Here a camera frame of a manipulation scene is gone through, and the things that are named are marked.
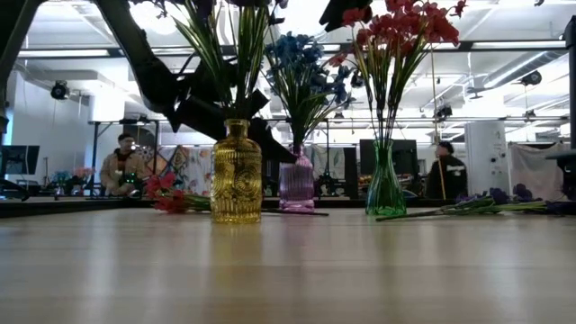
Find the colourful patterned cloth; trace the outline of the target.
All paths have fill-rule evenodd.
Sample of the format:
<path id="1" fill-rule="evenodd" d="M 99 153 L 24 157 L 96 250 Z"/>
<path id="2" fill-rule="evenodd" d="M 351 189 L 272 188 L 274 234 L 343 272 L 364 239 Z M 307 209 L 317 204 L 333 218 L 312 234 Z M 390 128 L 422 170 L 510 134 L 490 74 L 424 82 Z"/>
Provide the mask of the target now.
<path id="1" fill-rule="evenodd" d="M 211 148 L 181 145 L 159 147 L 156 168 L 161 176 L 173 174 L 177 189 L 202 196 L 211 193 Z"/>

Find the blue artificial flower bunch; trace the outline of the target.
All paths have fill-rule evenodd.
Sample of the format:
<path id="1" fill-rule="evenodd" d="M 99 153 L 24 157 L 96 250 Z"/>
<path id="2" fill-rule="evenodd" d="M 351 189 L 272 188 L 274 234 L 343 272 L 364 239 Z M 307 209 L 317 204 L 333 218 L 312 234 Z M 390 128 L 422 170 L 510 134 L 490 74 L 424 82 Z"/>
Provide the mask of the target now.
<path id="1" fill-rule="evenodd" d="M 357 71 L 357 64 L 348 53 L 336 54 L 313 67 L 310 77 L 313 98 L 308 129 L 305 131 L 306 140 L 330 113 L 352 102 L 352 79 Z"/>
<path id="2" fill-rule="evenodd" d="M 301 49 L 283 41 L 269 44 L 265 56 L 269 64 L 267 79 L 288 113 L 292 146 L 299 151 L 304 142 L 309 115 L 310 64 L 304 59 Z"/>
<path id="3" fill-rule="evenodd" d="M 295 45 L 298 47 L 299 50 L 302 50 L 302 54 L 304 56 L 304 59 L 306 60 L 307 63 L 310 64 L 310 76 L 311 76 L 313 67 L 317 63 L 319 63 L 320 58 L 323 56 L 323 48 L 316 42 L 316 40 L 313 37 L 308 36 L 308 35 L 304 35 L 304 34 L 294 35 L 294 34 L 288 32 L 285 35 L 280 36 L 280 38 L 278 40 L 272 41 L 272 43 L 277 43 L 278 41 L 283 41 L 283 42 L 286 42 L 290 45 Z M 311 91 L 311 96 L 308 100 L 308 103 L 309 103 L 309 105 L 308 105 L 308 110 L 309 110 L 308 120 L 309 120 L 310 112 L 311 112 L 312 98 L 313 98 L 313 94 Z"/>

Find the black background equipment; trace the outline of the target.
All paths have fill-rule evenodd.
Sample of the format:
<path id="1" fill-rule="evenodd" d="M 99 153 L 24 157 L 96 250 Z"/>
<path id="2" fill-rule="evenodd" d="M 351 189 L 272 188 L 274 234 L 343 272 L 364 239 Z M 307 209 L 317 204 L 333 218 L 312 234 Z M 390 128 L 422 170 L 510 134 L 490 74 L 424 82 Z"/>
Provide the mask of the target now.
<path id="1" fill-rule="evenodd" d="M 576 201 L 576 148 L 556 152 L 545 158 L 556 161 L 562 171 L 562 193 L 570 201 Z"/>

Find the dark computer monitor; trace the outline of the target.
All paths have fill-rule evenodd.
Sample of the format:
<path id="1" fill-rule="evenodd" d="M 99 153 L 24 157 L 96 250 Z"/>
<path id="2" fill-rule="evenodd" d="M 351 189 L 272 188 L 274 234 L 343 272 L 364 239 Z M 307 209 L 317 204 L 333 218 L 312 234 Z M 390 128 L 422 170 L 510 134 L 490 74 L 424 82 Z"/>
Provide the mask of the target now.
<path id="1" fill-rule="evenodd" d="M 34 175 L 39 153 L 39 146 L 2 146 L 0 148 L 0 176 Z"/>

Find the person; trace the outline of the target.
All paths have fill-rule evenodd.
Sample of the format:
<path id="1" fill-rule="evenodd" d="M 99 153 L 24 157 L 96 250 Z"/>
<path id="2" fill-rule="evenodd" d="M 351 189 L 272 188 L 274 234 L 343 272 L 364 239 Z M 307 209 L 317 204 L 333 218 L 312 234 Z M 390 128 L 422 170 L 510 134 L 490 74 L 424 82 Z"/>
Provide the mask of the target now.
<path id="1" fill-rule="evenodd" d="M 140 190 L 147 176 L 143 158 L 132 147 L 134 138 L 128 133 L 118 137 L 118 145 L 104 160 L 100 170 L 101 185 L 108 196 L 130 196 Z"/>
<path id="2" fill-rule="evenodd" d="M 425 196 L 435 200 L 455 200 L 468 195 L 467 169 L 454 155 L 449 141 L 436 146 L 436 161 L 427 174 Z"/>

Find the red artificial flower bunch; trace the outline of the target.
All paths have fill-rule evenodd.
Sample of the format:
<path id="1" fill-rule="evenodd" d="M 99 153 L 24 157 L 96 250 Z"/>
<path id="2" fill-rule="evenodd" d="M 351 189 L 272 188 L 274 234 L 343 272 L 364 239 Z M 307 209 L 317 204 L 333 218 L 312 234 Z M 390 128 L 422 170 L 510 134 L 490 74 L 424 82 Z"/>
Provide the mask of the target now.
<path id="1" fill-rule="evenodd" d="M 431 43 L 459 44 L 449 21 L 460 17 L 466 0 L 448 8 L 431 0 L 385 0 L 387 13 L 361 22 L 355 41 L 356 65 L 364 77 L 374 135 L 381 147 L 392 139 L 404 88 Z"/>
<path id="2" fill-rule="evenodd" d="M 374 137 L 383 147 L 386 139 L 384 110 L 387 102 L 388 73 L 392 62 L 390 46 L 384 38 L 385 29 L 381 17 L 373 18 L 369 5 L 351 7 L 343 11 L 340 22 L 349 27 L 353 38 L 349 54 L 354 56 L 354 65 L 364 80 L 364 90 L 371 116 Z"/>
<path id="3" fill-rule="evenodd" d="M 154 208 L 169 213 L 184 213 L 188 211 L 209 212 L 210 198 L 177 189 L 176 175 L 172 172 L 166 175 L 152 175 L 144 183 L 143 193 L 154 202 Z"/>

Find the black metal rack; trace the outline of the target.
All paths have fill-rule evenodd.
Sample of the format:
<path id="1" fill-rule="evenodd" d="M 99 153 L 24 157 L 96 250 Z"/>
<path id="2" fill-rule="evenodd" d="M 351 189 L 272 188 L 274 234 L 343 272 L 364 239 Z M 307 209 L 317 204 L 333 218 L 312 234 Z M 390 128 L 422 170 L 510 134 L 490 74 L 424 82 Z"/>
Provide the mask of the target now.
<path id="1" fill-rule="evenodd" d="M 144 180 L 157 172 L 158 120 L 136 114 L 117 121 L 90 121 L 89 125 L 92 127 L 92 135 L 86 165 L 93 171 L 85 186 L 89 196 L 108 196 L 101 185 L 100 170 L 104 159 L 119 147 L 118 137 L 122 133 L 128 133 L 134 138 L 132 147 L 145 162 L 147 176 Z"/>

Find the pink glass vase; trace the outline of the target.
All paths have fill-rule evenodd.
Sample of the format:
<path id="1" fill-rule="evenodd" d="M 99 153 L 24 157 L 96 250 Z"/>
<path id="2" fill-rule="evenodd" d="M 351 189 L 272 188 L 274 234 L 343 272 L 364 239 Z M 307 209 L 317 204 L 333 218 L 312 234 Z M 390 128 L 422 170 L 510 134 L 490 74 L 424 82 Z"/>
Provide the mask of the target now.
<path id="1" fill-rule="evenodd" d="M 281 163 L 279 168 L 279 207 L 288 212 L 314 211 L 314 166 L 304 154 L 303 145 L 289 146 L 296 157 L 293 164 Z"/>

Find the grey draped cloth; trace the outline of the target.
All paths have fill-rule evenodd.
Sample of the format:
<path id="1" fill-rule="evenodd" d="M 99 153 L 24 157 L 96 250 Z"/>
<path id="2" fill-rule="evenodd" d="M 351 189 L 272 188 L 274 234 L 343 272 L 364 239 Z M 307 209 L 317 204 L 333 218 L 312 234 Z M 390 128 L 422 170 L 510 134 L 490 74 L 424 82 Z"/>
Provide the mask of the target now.
<path id="1" fill-rule="evenodd" d="M 535 192 L 559 192 L 563 174 L 555 160 L 545 157 L 556 152 L 569 150 L 564 142 L 509 142 L 509 175 L 512 187 L 522 184 Z"/>

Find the black television screen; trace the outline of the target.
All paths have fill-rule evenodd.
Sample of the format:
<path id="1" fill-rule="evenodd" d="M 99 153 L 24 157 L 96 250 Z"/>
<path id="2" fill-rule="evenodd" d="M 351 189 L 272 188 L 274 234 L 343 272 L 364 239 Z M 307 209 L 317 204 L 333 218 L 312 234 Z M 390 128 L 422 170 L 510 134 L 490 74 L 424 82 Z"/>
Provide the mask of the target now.
<path id="1" fill-rule="evenodd" d="M 375 167 L 375 140 L 361 139 L 360 173 L 370 175 Z M 391 158 L 397 176 L 415 176 L 419 172 L 417 142 L 413 139 L 394 139 L 391 144 Z"/>

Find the yellow glass vase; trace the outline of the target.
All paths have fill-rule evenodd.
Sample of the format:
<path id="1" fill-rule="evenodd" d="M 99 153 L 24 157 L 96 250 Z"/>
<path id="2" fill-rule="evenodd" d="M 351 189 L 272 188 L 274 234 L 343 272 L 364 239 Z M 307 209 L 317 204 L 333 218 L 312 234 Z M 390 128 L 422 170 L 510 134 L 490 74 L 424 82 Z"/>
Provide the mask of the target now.
<path id="1" fill-rule="evenodd" d="M 261 221 L 262 152 L 248 137 L 249 121 L 225 121 L 226 138 L 212 148 L 211 220 L 223 224 Z"/>

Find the purple artificial flower bunch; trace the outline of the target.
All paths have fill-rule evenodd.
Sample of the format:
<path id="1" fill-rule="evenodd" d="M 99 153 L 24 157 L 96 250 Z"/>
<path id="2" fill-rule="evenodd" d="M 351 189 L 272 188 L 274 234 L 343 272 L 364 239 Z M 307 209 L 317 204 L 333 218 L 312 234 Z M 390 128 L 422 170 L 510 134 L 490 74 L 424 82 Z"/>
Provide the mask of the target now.
<path id="1" fill-rule="evenodd" d="M 512 195 L 508 195 L 502 189 L 491 188 L 488 192 L 482 194 L 459 197 L 456 200 L 456 204 L 443 206 L 432 211 L 379 216 L 375 220 L 392 221 L 435 216 L 478 216 L 503 212 L 576 216 L 576 201 L 546 201 L 541 198 L 534 198 L 523 184 L 518 184 L 513 188 Z"/>
<path id="2" fill-rule="evenodd" d="M 203 62 L 209 74 L 216 79 L 224 71 L 224 62 L 230 60 L 223 56 L 213 9 L 212 0 L 184 0 L 184 18 L 175 19 L 175 22 L 177 29 L 193 47 L 193 55 L 200 60 L 197 67 Z M 231 89 L 237 85 L 237 79 L 235 85 L 228 76 L 224 77 L 224 81 L 230 85 L 230 90 L 218 85 L 217 93 L 220 98 L 218 105 L 224 110 L 226 118 L 233 105 Z"/>
<path id="3" fill-rule="evenodd" d="M 228 0 L 238 7 L 237 93 L 230 119 L 249 121 L 256 113 L 255 91 L 265 52 L 266 31 L 284 18 L 275 9 L 285 9 L 290 0 Z"/>

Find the white cylindrical pillar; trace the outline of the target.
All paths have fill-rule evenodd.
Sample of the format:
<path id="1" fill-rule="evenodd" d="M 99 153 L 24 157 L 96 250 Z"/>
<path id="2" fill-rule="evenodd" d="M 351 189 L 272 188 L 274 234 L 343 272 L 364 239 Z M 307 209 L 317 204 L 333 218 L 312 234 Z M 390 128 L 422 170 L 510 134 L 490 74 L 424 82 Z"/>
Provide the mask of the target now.
<path id="1" fill-rule="evenodd" d="M 475 121 L 464 131 L 468 185 L 473 192 L 509 185 L 509 164 L 504 121 Z"/>

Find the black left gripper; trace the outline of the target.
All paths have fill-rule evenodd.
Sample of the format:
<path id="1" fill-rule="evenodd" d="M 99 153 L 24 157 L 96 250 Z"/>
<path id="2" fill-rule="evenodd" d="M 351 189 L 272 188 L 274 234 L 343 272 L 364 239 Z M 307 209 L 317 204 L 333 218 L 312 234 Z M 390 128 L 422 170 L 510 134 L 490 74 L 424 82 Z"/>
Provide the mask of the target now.
<path id="1" fill-rule="evenodd" d="M 229 77 L 235 85 L 235 63 L 225 61 L 224 71 L 216 79 L 209 74 L 203 62 L 193 73 L 184 74 L 182 79 L 178 79 L 176 74 L 172 75 L 175 108 L 168 114 L 168 121 L 173 132 L 178 132 L 183 124 L 214 140 L 223 140 L 226 137 L 224 110 L 218 105 L 220 98 L 217 93 L 217 86 L 230 90 L 224 77 Z M 256 89 L 238 103 L 238 117 L 250 120 L 268 103 L 269 99 L 265 94 Z M 250 120 L 248 137 L 259 145 L 264 159 L 289 164 L 296 162 L 297 157 L 274 139 L 267 121 L 260 118 Z"/>

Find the green glass vase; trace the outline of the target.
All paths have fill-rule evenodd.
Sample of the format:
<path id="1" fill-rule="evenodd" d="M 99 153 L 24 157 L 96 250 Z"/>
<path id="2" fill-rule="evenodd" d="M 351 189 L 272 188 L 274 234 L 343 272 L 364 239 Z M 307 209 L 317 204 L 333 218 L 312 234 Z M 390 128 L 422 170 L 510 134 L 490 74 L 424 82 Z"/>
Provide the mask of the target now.
<path id="1" fill-rule="evenodd" d="M 386 218 L 407 212 L 404 194 L 392 162 L 392 143 L 376 140 L 373 144 L 375 162 L 365 202 L 365 213 Z"/>

